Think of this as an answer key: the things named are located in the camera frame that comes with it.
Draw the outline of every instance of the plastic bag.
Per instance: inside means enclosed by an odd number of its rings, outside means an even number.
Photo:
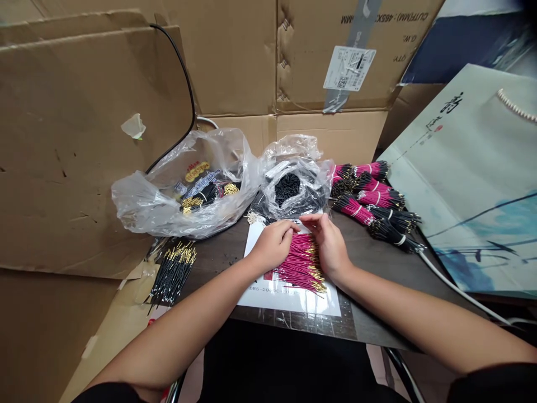
[[[189,214],[181,211],[178,200],[217,179],[240,182],[240,190]],[[204,239],[235,224],[260,183],[260,161],[250,151],[242,131],[194,131],[149,174],[137,171],[115,182],[112,200],[117,217],[132,232]]]
[[[297,219],[327,209],[335,165],[332,160],[318,161],[321,157],[317,138],[313,136],[287,135],[270,144],[261,157],[261,191],[252,202],[251,211],[272,221]],[[280,205],[276,187],[287,174],[296,175],[300,185],[298,193]]]

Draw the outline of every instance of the hand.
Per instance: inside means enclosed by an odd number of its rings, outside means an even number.
[[[336,277],[354,268],[348,258],[341,231],[329,220],[327,214],[303,215],[300,220],[315,235],[321,268],[328,277],[336,281]]]
[[[278,267],[289,254],[293,232],[300,228],[293,221],[281,220],[263,229],[246,259],[259,269],[259,275]]]

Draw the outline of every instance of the table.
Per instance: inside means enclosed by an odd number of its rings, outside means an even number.
[[[349,258],[354,265],[484,316],[480,310],[447,287],[419,256],[405,254],[393,245],[372,239],[367,230],[350,217],[332,212],[332,220],[343,234]],[[249,224],[243,217],[227,231],[196,243],[197,259],[183,288],[181,299],[244,256],[248,228]],[[428,257],[431,261],[435,261],[430,252]],[[408,340],[357,305],[340,290],[338,298],[341,317],[244,306],[237,306],[231,317],[363,343],[417,350]]]

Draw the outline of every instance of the black wire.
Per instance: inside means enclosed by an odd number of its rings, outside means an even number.
[[[412,403],[420,403],[420,400],[418,399],[418,396],[416,395],[416,391],[414,390],[414,385],[412,384],[412,380],[410,379],[410,376],[408,375],[407,371],[404,368],[403,357],[401,357],[401,354],[399,353],[399,351],[397,351],[396,349],[389,348],[389,347],[384,347],[384,351],[388,353],[388,357],[390,358],[393,366],[397,370],[397,373],[399,374],[399,378],[401,378],[404,388],[407,390],[408,397],[410,397],[410,401]]]
[[[186,79],[186,84],[188,85],[189,87],[189,94],[190,94],[190,104],[192,105],[192,122],[190,122],[190,127],[189,129],[186,131],[185,135],[183,137],[181,137],[177,143],[175,143],[174,145],[172,145],[166,152],[164,152],[164,154],[162,154],[160,157],[158,157],[152,164],[151,166],[147,169],[147,171],[145,172],[146,174],[150,173],[151,170],[155,167],[156,164],[158,164],[158,162],[163,159],[171,150],[173,150],[179,143],[181,143],[185,137],[188,135],[188,133],[190,133],[190,131],[192,130],[192,128],[194,127],[194,122],[196,120],[196,108],[195,108],[195,105],[194,105],[194,95],[192,94],[192,86],[190,85],[190,80],[189,80],[189,74],[187,73],[186,71],[186,66],[185,66],[185,62],[183,62],[183,59],[181,57],[181,54],[179,53],[179,49],[177,48],[177,45],[175,44],[175,42],[173,41],[172,37],[169,35],[169,33],[163,28],[161,27],[160,25],[158,24],[149,24],[149,26],[151,28],[155,28],[156,30],[159,30],[160,32],[162,32],[163,34],[166,35],[166,37],[168,38],[168,40],[170,41],[170,43],[172,44],[173,46],[173,49],[175,50],[175,53],[177,54],[177,57],[179,58],[179,62],[181,63],[181,67],[183,68],[183,72],[185,73],[185,79]]]

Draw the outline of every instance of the forearm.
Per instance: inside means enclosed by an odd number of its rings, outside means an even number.
[[[455,371],[537,362],[533,346],[457,305],[357,268],[333,280],[359,304]]]
[[[258,277],[243,259],[191,294],[138,335],[91,382],[126,382],[163,390],[188,369]]]

